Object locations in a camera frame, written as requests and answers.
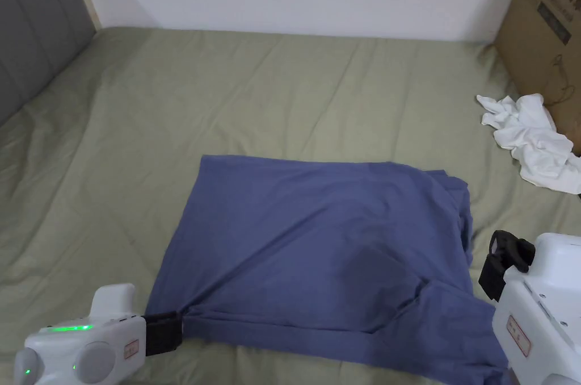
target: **green led light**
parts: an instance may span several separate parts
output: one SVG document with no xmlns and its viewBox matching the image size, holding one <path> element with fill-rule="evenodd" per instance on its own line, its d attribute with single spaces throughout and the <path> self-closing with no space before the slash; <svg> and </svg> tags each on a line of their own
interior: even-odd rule
<svg viewBox="0 0 581 385">
<path fill-rule="evenodd" d="M 88 330 L 91 329 L 93 326 L 71 326 L 68 328 L 48 328 L 48 332 L 70 332 L 72 330 Z"/>
</svg>

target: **white towel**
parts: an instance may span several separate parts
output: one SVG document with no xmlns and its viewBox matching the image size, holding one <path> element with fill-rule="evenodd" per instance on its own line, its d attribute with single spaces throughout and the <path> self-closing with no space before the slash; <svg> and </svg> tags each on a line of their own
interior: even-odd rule
<svg viewBox="0 0 581 385">
<path fill-rule="evenodd" d="M 482 116 L 482 124 L 497 129 L 494 140 L 521 162 L 525 181 L 565 193 L 581 193 L 581 159 L 573 154 L 573 143 L 557 133 L 553 119 L 542 106 L 542 95 L 523 96 L 516 102 L 508 96 L 499 102 L 483 96 L 476 99 L 489 111 Z"/>
</svg>

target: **bed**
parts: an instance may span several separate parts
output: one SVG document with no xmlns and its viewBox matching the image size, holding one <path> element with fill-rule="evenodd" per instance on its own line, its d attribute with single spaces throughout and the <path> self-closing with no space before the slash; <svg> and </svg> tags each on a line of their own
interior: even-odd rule
<svg viewBox="0 0 581 385">
<path fill-rule="evenodd" d="M 74 25 L 70 17 L 68 23 Z M 144 310 L 205 153 L 394 161 L 462 178 L 474 216 L 470 273 L 481 298 L 477 279 L 494 230 L 529 240 L 581 231 L 579 198 L 523 181 L 492 129 L 480 124 L 477 94 L 516 94 L 492 46 L 146 28 L 87 32 L 87 44 L 77 41 L 67 64 L 45 75 L 48 85 L 37 84 L 44 88 L 30 88 L 29 98 L 0 91 L 4 383 L 25 337 L 85 315 L 99 286 L 134 283 L 136 310 Z M 148 358 L 128 383 L 433 382 L 190 340 Z"/>
</svg>

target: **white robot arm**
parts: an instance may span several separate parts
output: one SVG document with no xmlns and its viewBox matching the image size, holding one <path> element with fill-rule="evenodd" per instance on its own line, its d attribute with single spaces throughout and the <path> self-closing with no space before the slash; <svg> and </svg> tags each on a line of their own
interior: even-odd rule
<svg viewBox="0 0 581 385">
<path fill-rule="evenodd" d="M 179 314 L 137 315 L 134 292 L 132 284 L 101 287 L 88 317 L 26 338 L 15 358 L 15 385 L 115 385 L 146 356 L 175 350 L 182 341 Z"/>
<path fill-rule="evenodd" d="M 547 233 L 535 247 L 497 231 L 480 283 L 519 383 L 581 385 L 581 238 Z"/>
</svg>

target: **cardboard box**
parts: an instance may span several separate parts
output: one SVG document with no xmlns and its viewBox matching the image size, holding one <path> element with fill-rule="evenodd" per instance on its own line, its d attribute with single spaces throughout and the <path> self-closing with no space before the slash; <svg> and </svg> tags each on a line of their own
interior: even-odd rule
<svg viewBox="0 0 581 385">
<path fill-rule="evenodd" d="M 541 93 L 581 153 L 581 0 L 512 0 L 494 43 L 519 94 Z"/>
</svg>

